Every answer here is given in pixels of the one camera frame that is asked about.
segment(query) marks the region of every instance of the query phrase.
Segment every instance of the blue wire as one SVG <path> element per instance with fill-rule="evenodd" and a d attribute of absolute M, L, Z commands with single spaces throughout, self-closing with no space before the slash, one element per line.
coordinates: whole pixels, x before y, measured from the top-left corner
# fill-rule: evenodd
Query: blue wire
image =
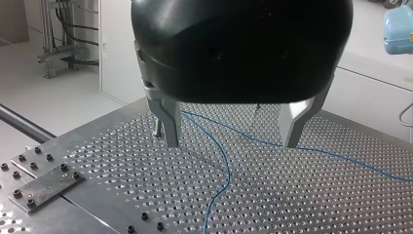
<path fill-rule="evenodd" d="M 215 142 L 215 144 L 219 148 L 219 151 L 221 151 L 221 153 L 222 153 L 222 158 L 224 159 L 225 166 L 227 167 L 227 174 L 228 174 L 227 183 L 225 184 L 225 186 L 221 190 L 219 190 L 219 192 L 217 194 L 215 194 L 215 196 L 212 197 L 212 200 L 210 200 L 209 206 L 208 206 L 207 211 L 206 211 L 206 220 L 205 220 L 205 223 L 204 223 L 204 234 L 207 234 L 207 222 L 208 222 L 208 219 L 209 219 L 209 214 L 210 214 L 210 210 L 212 209 L 213 203 L 215 202 L 215 199 L 217 197 L 219 197 L 219 195 L 221 195 L 221 193 L 223 193 L 231 183 L 230 166 L 228 164 L 227 154 L 225 153 L 222 145 L 218 142 L 218 140 L 216 140 L 215 137 L 213 137 L 213 135 L 211 135 L 203 126 L 198 124 L 193 118 L 189 117 L 188 115 L 186 115 L 184 113 L 182 115 L 185 118 L 187 118 L 189 121 L 191 121 L 194 125 L 196 125 L 198 128 L 200 128 L 210 139 L 213 140 L 213 142 Z"/>
<path fill-rule="evenodd" d="M 230 130 L 232 130 L 232 131 L 234 131 L 234 132 L 236 132 L 236 133 L 238 133 L 238 134 L 242 135 L 243 137 L 246 137 L 246 138 L 248 138 L 248 139 L 250 139 L 250 140 L 257 141 L 257 142 L 261 142 L 261 143 L 268 144 L 268 145 L 272 145 L 272 146 L 275 146 L 275 147 L 282 147 L 282 144 L 280 144 L 280 143 L 273 143 L 273 142 L 270 142 L 270 141 L 266 141 L 266 140 L 262 140 L 262 139 L 259 139 L 259 138 L 255 138 L 255 137 L 250 136 L 250 135 L 248 135 L 248 134 L 246 134 L 246 133 L 243 133 L 243 132 L 241 132 L 241 131 L 239 131 L 239 130 L 237 130 L 237 129 L 229 126 L 229 125 L 223 124 L 223 123 L 221 123 L 221 122 L 219 122 L 219 121 L 216 121 L 216 120 L 213 120 L 213 119 L 210 119 L 210 118 L 208 118 L 208 117 L 206 117 L 206 116 L 203 116 L 203 115 L 200 115 L 200 114 L 191 113 L 191 112 L 185 111 L 185 110 L 181 110 L 181 112 L 182 112 L 182 113 L 185 113 L 185 114 L 192 115 L 192 116 L 197 116 L 197 117 L 206 119 L 206 120 L 208 120 L 208 121 L 210 121 L 210 122 L 212 122 L 212 123 L 215 123 L 215 124 L 218 124 L 218 125 L 220 125 L 220 126 L 223 126 L 223 127 L 227 128 L 227 129 L 230 129 Z M 387 176 L 387 177 L 392 178 L 392 179 L 401 180 L 401 181 L 407 181 L 407 182 L 413 182 L 413 178 L 406 178 L 406 177 L 400 177 L 400 176 L 397 176 L 397 175 L 392 175 L 392 174 L 390 174 L 390 173 L 388 173 L 388 172 L 386 172 L 386 171 L 384 171 L 384 170 L 382 170 L 382 169 L 379 169 L 379 168 L 376 168 L 376 167 L 374 167 L 374 166 L 365 164 L 365 163 L 363 163 L 363 162 L 360 162 L 359 160 L 350 158 L 350 157 L 348 157 L 348 156 L 344 156 L 344 155 L 342 155 L 342 154 L 338 154 L 338 153 L 334 153 L 334 152 L 329 152 L 329 151 L 326 151 L 326 150 L 324 150 L 324 149 L 311 148 L 311 147 L 297 147 L 297 149 L 305 150 L 305 151 L 313 151 L 313 152 L 318 152 L 318 153 L 322 153 L 322 154 L 327 154 L 327 155 L 330 155 L 330 156 L 333 156 L 333 157 L 336 157 L 336 158 L 344 159 L 344 160 L 346 160 L 346 161 L 352 162 L 352 163 L 357 164 L 357 165 L 361 165 L 361 166 L 363 166 L 363 167 L 365 167 L 365 168 L 367 168 L 367 169 L 370 169 L 370 170 L 372 170 L 372 171 L 374 171 L 374 172 L 376 172 L 376 173 L 378 173 L 378 174 L 381 174 L 381 175 L 383 175 L 383 176 Z"/>

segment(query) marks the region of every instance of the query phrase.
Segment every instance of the metal clamp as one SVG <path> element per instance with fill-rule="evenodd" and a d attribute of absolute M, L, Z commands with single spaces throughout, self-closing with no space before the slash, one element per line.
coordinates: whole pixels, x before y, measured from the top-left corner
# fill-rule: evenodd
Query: metal clamp
<path fill-rule="evenodd" d="M 167 97 L 162 91 L 144 82 L 144 89 L 148 105 L 152 113 L 158 118 L 155 137 L 162 135 L 164 126 L 168 147 L 179 147 L 181 116 L 179 102 Z"/>
<path fill-rule="evenodd" d="M 84 179 L 79 172 L 61 164 L 13 191 L 9 199 L 28 214 L 32 214 Z"/>
<path fill-rule="evenodd" d="M 280 133 L 282 134 L 282 145 L 284 147 L 297 147 L 304 126 L 322 109 L 332 81 L 333 79 L 331 79 L 330 83 L 315 97 L 282 105 L 279 126 Z"/>

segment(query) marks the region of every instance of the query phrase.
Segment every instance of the blue object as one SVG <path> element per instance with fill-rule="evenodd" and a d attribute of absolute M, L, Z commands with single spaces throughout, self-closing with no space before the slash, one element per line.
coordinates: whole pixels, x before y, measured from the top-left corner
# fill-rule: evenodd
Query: blue object
<path fill-rule="evenodd" d="M 229 125 L 223 124 L 223 123 L 221 123 L 221 122 L 219 122 L 219 121 L 216 121 L 216 120 L 213 120 L 213 119 L 210 119 L 210 118 L 208 118 L 208 117 L 206 117 L 206 116 L 203 116 L 203 115 L 200 115 L 200 114 L 191 113 L 191 112 L 189 112 L 189 111 L 184 111 L 184 110 L 181 110 L 181 112 L 182 112 L 182 113 L 185 113 L 185 114 L 192 115 L 192 116 L 197 116 L 197 117 L 203 118 L 203 119 L 205 119 L 205 120 L 208 120 L 208 121 L 210 121 L 210 122 L 212 122 L 212 123 L 218 124 L 218 125 L 220 125 L 220 126 L 222 126 L 222 127 L 225 127 L 225 128 L 227 128 L 227 129 L 230 129 L 230 130 L 232 130 L 232 131 L 240 134 L 240 135 L 243 136 L 243 137 L 246 137 L 246 138 L 249 139 L 249 140 L 257 141 L 257 142 L 260 142 L 260 143 L 263 143 L 263 144 L 267 144 L 267 145 L 272 145 L 272 146 L 275 146 L 275 147 L 277 147 L 277 148 L 282 148 L 282 145 L 281 145 L 280 143 L 274 143 L 274 142 L 262 140 L 262 139 L 259 139 L 259 138 L 255 138 L 255 137 L 250 136 L 250 135 L 248 135 L 248 134 L 246 134 L 246 133 L 243 133 L 243 132 L 241 132 L 241 131 L 239 131 L 239 130 L 237 130 L 237 129 L 229 126 Z M 368 164 L 363 163 L 363 162 L 361 162 L 361 161 L 359 161 L 359 160 L 357 160 L 357 159 L 354 159 L 354 158 L 351 158 L 351 157 L 348 157 L 348 156 L 344 156 L 344 155 L 342 155 L 342 154 L 338 154 L 338 153 L 334 153 L 334 152 L 329 152 L 329 151 L 324 150 L 324 149 L 311 148 L 311 147 L 297 147 L 297 149 L 299 149 L 299 150 L 304 150 L 304 151 L 318 152 L 318 153 L 321 153 L 321 154 L 327 154 L 327 155 L 329 155 L 329 156 L 332 156 L 332 157 L 335 157 L 335 158 L 344 159 L 344 160 L 349 161 L 349 162 L 352 162 L 352 163 L 354 163 L 354 164 L 356 164 L 356 165 L 360 165 L 360 166 L 365 167 L 365 168 L 367 168 L 367 169 L 370 169 L 370 170 L 372 170 L 372 171 L 374 171 L 374 172 L 376 172 L 376 173 L 378 173 L 378 174 L 380 174 L 380 175 L 387 176 L 387 177 L 392 178 L 392 179 L 395 179 L 395 180 L 400 180 L 400 181 L 404 181 L 404 182 L 413 182 L 413 177 L 402 177 L 402 176 L 398 176 L 398 175 L 393 175 L 393 174 L 388 173 L 388 172 L 386 172 L 386 171 L 384 171 L 384 170 L 382 170 L 382 169 L 380 169 L 380 168 L 376 168 L 375 166 L 368 165 Z"/>
<path fill-rule="evenodd" d="M 413 11 L 407 5 L 385 14 L 385 48 L 389 55 L 413 53 Z"/>
<path fill-rule="evenodd" d="M 255 137 L 250 136 L 250 135 L 248 135 L 248 134 L 246 134 L 246 133 L 244 133 L 244 132 L 242 132 L 242 131 L 240 131 L 240 130 L 237 130 L 237 129 L 229 126 L 229 125 L 226 125 L 226 124 L 221 123 L 221 122 L 219 122 L 219 121 L 217 121 L 217 120 L 213 120 L 213 119 L 211 119 L 211 118 L 208 118 L 208 117 L 203 116 L 203 115 L 200 115 L 200 114 L 191 113 L 191 112 L 185 111 L 185 110 L 181 110 L 181 113 L 182 113 L 182 116 L 184 116 L 186 119 L 188 119 L 188 120 L 191 121 L 194 125 L 196 125 L 198 128 L 200 128 L 210 139 L 212 139 L 213 142 L 215 142 L 215 144 L 218 146 L 219 150 L 221 151 L 222 157 L 223 157 L 224 162 L 225 162 L 225 166 L 226 166 L 226 168 L 227 168 L 227 174 L 228 174 L 227 183 L 223 186 L 223 188 L 222 188 L 221 190 L 218 191 L 218 193 L 215 194 L 215 196 L 212 197 L 212 199 L 211 199 L 211 201 L 210 201 L 210 203 L 209 203 L 209 205 L 208 205 L 207 211 L 206 211 L 206 219 L 205 219 L 205 223 L 204 223 L 204 231 L 203 231 L 203 233 L 204 233 L 204 234 L 207 234 L 207 224 L 208 224 L 208 220 L 209 220 L 210 210 L 211 210 L 211 208 L 212 208 L 212 206 L 213 206 L 213 204 L 214 204 L 214 202 L 215 202 L 215 199 L 216 199 L 217 197 L 219 197 L 219 195 L 221 195 L 221 194 L 229 187 L 229 185 L 230 185 L 230 183 L 231 183 L 231 171 L 230 171 L 230 166 L 229 166 L 229 164 L 228 164 L 227 154 L 225 153 L 222 145 L 218 142 L 218 140 L 217 140 L 215 137 L 213 137 L 213 135 L 212 135 L 210 132 L 208 132 L 202 125 L 200 125 L 199 123 L 197 123 L 193 118 L 189 117 L 188 115 L 196 116 L 196 117 L 199 117 L 199 118 L 208 120 L 208 121 L 210 121 L 210 122 L 212 122 L 212 123 L 215 123 L 215 124 L 217 124 L 217 125 L 220 125 L 220 126 L 222 126 L 222 127 L 224 127 L 224 128 L 230 129 L 231 131 L 234 131 L 234 132 L 240 134 L 241 136 L 246 137 L 246 138 L 249 139 L 249 140 L 257 141 L 257 142 L 260 142 L 260 143 L 263 143 L 263 144 L 267 144 L 267 145 L 272 145 L 272 146 L 275 146 L 275 147 L 277 147 L 277 148 L 282 148 L 282 144 L 280 144 L 280 143 L 274 143 L 274 142 L 270 142 L 270 141 L 266 141 L 266 140 L 259 139 L 259 138 L 255 138 Z M 329 151 L 326 151 L 326 150 L 323 150 L 323 149 L 311 148 L 311 147 L 297 147 L 297 149 L 298 149 L 298 150 L 304 150 L 304 151 L 318 152 L 318 153 L 321 153 L 321 154 L 327 154 L 327 155 L 329 155 L 329 156 L 336 157 L 336 158 L 339 158 L 339 159 L 344 159 L 344 160 L 349 161 L 349 162 L 352 162 L 352 163 L 354 163 L 354 164 L 356 164 L 356 165 L 360 165 L 360 166 L 362 166 L 362 167 L 365 167 L 366 169 L 370 169 L 370 170 L 372 170 L 372 171 L 374 171 L 374 172 L 376 172 L 376 173 L 378 173 L 378 174 L 380 174 L 380 175 L 387 176 L 387 177 L 392 178 L 392 179 L 395 179 L 395 180 L 400 180 L 400 181 L 404 181 L 404 182 L 413 182 L 413 178 L 410 178 L 410 177 L 401 177 L 401 176 L 397 176 L 397 175 L 392 175 L 391 173 L 388 173 L 388 172 L 386 172 L 386 171 L 384 171 L 384 170 L 382 170 L 382 169 L 380 169 L 380 168 L 376 168 L 375 166 L 368 165 L 368 164 L 363 163 L 363 162 L 361 162 L 361 161 L 359 161 L 359 160 L 356 160 L 356 159 L 353 159 L 353 158 L 351 158 L 351 157 L 344 156 L 344 155 L 341 155 L 341 154 L 338 154 L 338 153 L 329 152 Z"/>
<path fill-rule="evenodd" d="M 224 148 L 222 147 L 222 145 L 218 142 L 218 140 L 215 139 L 215 137 L 213 137 L 213 135 L 211 135 L 203 126 L 201 126 L 200 124 L 198 124 L 193 118 L 189 117 L 188 115 L 186 115 L 185 113 L 182 113 L 182 115 L 187 118 L 189 121 L 191 121 L 194 125 L 196 125 L 198 128 L 200 128 L 210 139 L 212 139 L 213 142 L 215 142 L 216 146 L 218 146 L 219 151 L 221 151 L 222 154 L 222 158 L 224 159 L 225 162 L 225 166 L 227 168 L 227 183 L 224 185 L 224 187 L 219 190 L 215 196 L 212 197 L 212 200 L 210 200 L 209 206 L 207 207 L 207 211 L 206 211 L 206 220 L 204 222 L 204 234 L 207 234 L 207 222 L 209 219 L 209 214 L 210 214 L 210 210 L 212 209 L 213 203 L 215 202 L 215 199 L 217 197 L 219 197 L 219 195 L 221 195 L 221 193 L 223 193 L 228 186 L 230 186 L 231 183 L 231 171 L 230 171 L 230 165 L 228 164 L 228 157 L 227 154 L 224 151 Z"/>

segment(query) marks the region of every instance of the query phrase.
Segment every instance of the screw head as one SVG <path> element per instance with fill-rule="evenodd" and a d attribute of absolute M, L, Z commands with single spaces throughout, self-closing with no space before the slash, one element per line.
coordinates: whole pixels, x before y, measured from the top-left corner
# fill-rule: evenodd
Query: screw head
<path fill-rule="evenodd" d="M 36 207 L 36 203 L 34 202 L 33 199 L 27 200 L 27 207 L 28 207 L 28 208 L 34 208 L 34 207 Z"/>
<path fill-rule="evenodd" d="M 52 154 L 46 155 L 46 160 L 48 160 L 49 162 L 53 161 L 54 158 L 53 158 Z"/>
<path fill-rule="evenodd" d="M 140 217 L 142 218 L 142 220 L 147 220 L 149 218 L 149 215 L 148 213 L 142 213 Z"/>
<path fill-rule="evenodd" d="M 30 163 L 30 168 L 31 169 L 37 169 L 37 164 L 36 163 Z"/>
<path fill-rule="evenodd" d="M 67 171 L 67 165 L 66 165 L 66 164 L 60 164 L 60 170 L 61 170 L 62 172 Z"/>
<path fill-rule="evenodd" d="M 19 155 L 19 161 L 24 162 L 25 161 L 25 156 L 20 154 Z"/>
<path fill-rule="evenodd" d="M 74 179 L 78 179 L 78 178 L 80 178 L 80 173 L 74 172 L 73 175 L 72 175 L 72 177 L 73 177 Z"/>
<path fill-rule="evenodd" d="M 17 199 L 21 198 L 21 191 L 19 189 L 16 189 L 15 191 L 13 191 L 13 196 Z"/>
<path fill-rule="evenodd" d="M 20 178 L 20 173 L 18 171 L 13 172 L 13 178 Z"/>
<path fill-rule="evenodd" d="M 7 163 L 2 163 L 1 164 L 1 170 L 2 171 L 7 171 L 9 169 L 9 166 L 7 166 Z"/>
<path fill-rule="evenodd" d="M 128 227 L 128 233 L 134 233 L 134 226 L 129 226 Z"/>
<path fill-rule="evenodd" d="M 156 229 L 162 231 L 164 229 L 164 224 L 162 222 L 158 222 L 158 224 L 156 225 Z"/>

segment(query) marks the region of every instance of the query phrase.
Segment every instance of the perforated metal table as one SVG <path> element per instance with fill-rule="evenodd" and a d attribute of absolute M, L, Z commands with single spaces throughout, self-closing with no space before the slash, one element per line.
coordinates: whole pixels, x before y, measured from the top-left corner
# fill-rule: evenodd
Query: perforated metal table
<path fill-rule="evenodd" d="M 181 109 L 281 142 L 277 105 L 181 104 Z M 251 141 L 194 119 L 222 144 L 232 174 L 212 208 L 208 233 L 413 233 L 412 182 L 325 153 Z M 222 156 L 184 118 L 181 147 L 167 148 L 152 136 L 155 122 L 142 99 L 41 145 L 40 153 L 25 152 L 25 161 L 13 157 L 0 172 L 0 233 L 128 233 L 131 225 L 135 233 L 202 233 L 207 205 L 226 183 Z M 324 111 L 307 124 L 300 145 L 413 177 L 410 144 Z M 48 161 L 48 154 L 54 160 Z M 30 168 L 33 162 L 37 169 Z M 86 180 L 34 214 L 8 199 L 63 162 Z M 14 171 L 21 177 L 13 178 Z"/>

